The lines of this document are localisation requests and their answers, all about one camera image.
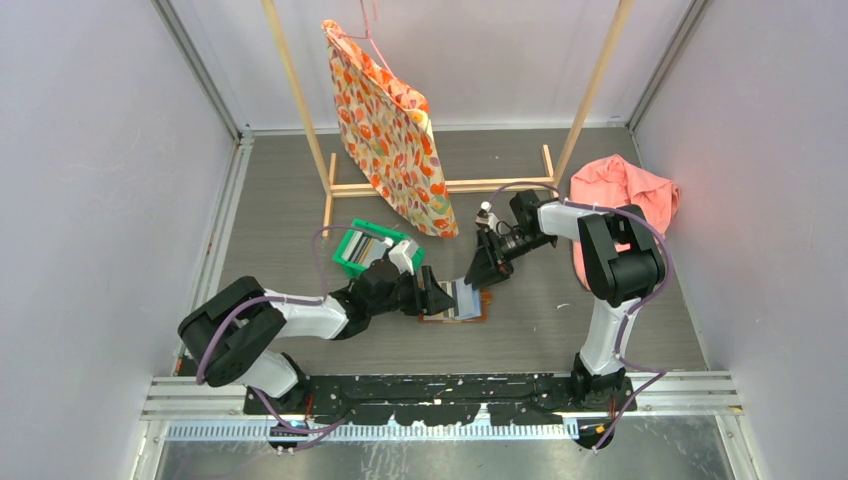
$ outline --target white wall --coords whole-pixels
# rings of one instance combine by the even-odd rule
[[[3,478],[126,478],[232,142],[148,1],[0,12]]]
[[[637,132],[682,188],[680,277],[766,478],[848,471],[846,22],[845,2],[714,2]]]
[[[260,0],[173,1],[239,125],[302,128]],[[276,4],[313,121],[338,128],[321,22],[361,35],[359,1]],[[380,0],[372,30],[395,74],[427,96],[436,126],[562,125],[574,119],[617,4]],[[590,122],[629,119],[688,4],[635,2]]]

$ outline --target coral cloth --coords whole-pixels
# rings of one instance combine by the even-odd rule
[[[574,174],[570,198],[574,202],[603,207],[639,205],[648,223],[665,234],[680,204],[680,188],[671,180],[631,165],[620,155],[613,155],[595,160]],[[627,246],[616,245],[616,248],[621,251]],[[574,242],[574,270],[580,283],[589,288],[580,242]]]
[[[427,99],[375,64],[336,22],[327,34],[342,143],[383,198],[427,235],[459,232]]]

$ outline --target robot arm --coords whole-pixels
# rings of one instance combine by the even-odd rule
[[[595,295],[589,335],[574,361],[574,396],[615,389],[624,378],[619,357],[638,312],[628,313],[665,276],[665,264],[651,233],[627,217],[574,208],[556,200],[540,201],[531,191],[510,200],[517,224],[500,232],[499,221],[484,204],[477,217],[477,250],[465,281],[482,288],[509,278],[512,261],[558,237],[580,241],[586,279]],[[636,205],[624,210],[644,218]],[[617,251],[616,244],[627,245]],[[625,315],[628,324],[618,338]]]
[[[303,391],[295,387],[304,383],[305,376],[290,357],[267,350],[275,339],[313,336],[342,340],[368,328],[374,315],[395,310],[414,316],[435,315],[454,306],[430,267],[421,267],[419,282],[411,259],[416,249],[410,240],[399,242],[358,278],[326,298],[281,295],[263,289],[253,277],[242,277],[185,318],[178,333],[199,360],[231,312],[254,303],[236,315],[240,321],[230,324],[215,344],[206,382],[213,387],[241,383],[283,403],[297,404],[300,399],[292,394]]]

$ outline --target gray wooden floor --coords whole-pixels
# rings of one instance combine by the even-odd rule
[[[526,177],[545,174],[541,146],[548,144],[554,162],[567,130],[502,130],[437,132],[437,148],[448,179]],[[319,136],[325,157],[339,154],[338,181],[362,183],[338,135]],[[589,161],[621,154],[638,163],[633,142],[623,128],[586,129],[577,142],[562,187]],[[381,198],[337,200],[333,221],[355,218],[411,234],[427,252],[439,279],[465,274],[474,252],[473,219],[488,194],[452,197],[460,223],[454,239],[427,237],[406,223]],[[495,211],[510,222],[509,193],[495,202]],[[310,241],[321,226],[324,193],[303,136],[258,137],[250,157],[221,286],[242,275],[255,276],[273,290],[319,295]],[[321,242],[321,262],[330,288],[346,277],[330,259],[342,237]],[[314,338],[286,339],[274,347],[285,350],[307,373],[471,373],[569,371],[589,328],[592,295],[577,281],[568,242],[544,248],[515,262],[513,277],[492,289],[494,303],[482,324],[427,325],[400,314],[372,320],[357,337],[340,342]],[[703,356],[677,281],[639,315],[628,357],[676,369],[703,369]]]

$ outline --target wooden rack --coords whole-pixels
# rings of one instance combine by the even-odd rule
[[[347,197],[370,197],[379,195],[370,183],[355,183],[355,184],[337,184],[336,183],[336,154],[330,154],[330,168],[327,170],[327,164],[324,161],[324,155],[321,153],[321,147],[318,144],[318,137],[315,135],[315,128],[312,124],[312,116],[309,113],[309,108],[306,106],[306,101],[303,98],[303,90],[300,87],[300,80],[297,77],[294,64],[291,60],[286,36],[283,33],[283,25],[280,22],[280,16],[274,6],[274,0],[262,0],[262,7],[265,10],[265,16],[268,19],[268,24],[271,27],[271,33],[274,36],[274,43],[277,46],[277,51],[280,54],[280,60],[283,62],[283,67],[288,76],[289,85],[294,96],[297,110],[300,113],[300,119],[303,122],[303,130],[306,132],[306,139],[309,141],[309,149],[312,151],[312,158],[315,160],[315,166],[318,169],[318,176],[321,178],[321,185],[324,187],[324,193],[327,196],[324,204],[324,226],[330,224],[333,215],[333,201],[337,198]],[[598,93],[598,89],[606,73],[607,65],[612,57],[615,45],[621,36],[624,25],[627,22],[627,16],[633,7],[633,0],[619,0],[618,8],[613,16],[607,36],[604,39],[604,44],[601,47],[601,53],[595,62],[595,68],[592,71],[592,76],[589,79],[589,85],[586,87],[586,92],[583,94],[583,100],[580,102],[580,108],[577,110],[577,117],[574,123],[568,130],[568,137],[563,145],[562,152],[559,156],[556,169],[551,162],[550,151],[547,145],[542,145],[542,163],[545,167],[546,175],[543,177],[526,177],[526,178],[486,178],[477,180],[447,180],[445,185],[451,195],[458,193],[478,193],[478,192],[493,192],[498,188],[514,183],[514,182],[540,182],[551,185],[559,185],[562,176],[565,173],[565,167],[571,158],[574,151],[574,146],[577,144],[577,137],[580,135],[580,130],[583,128],[583,123],[586,121],[586,116],[592,107],[592,101]],[[527,187],[515,186],[508,189],[526,189]],[[329,234],[329,231],[324,231],[324,237]]]

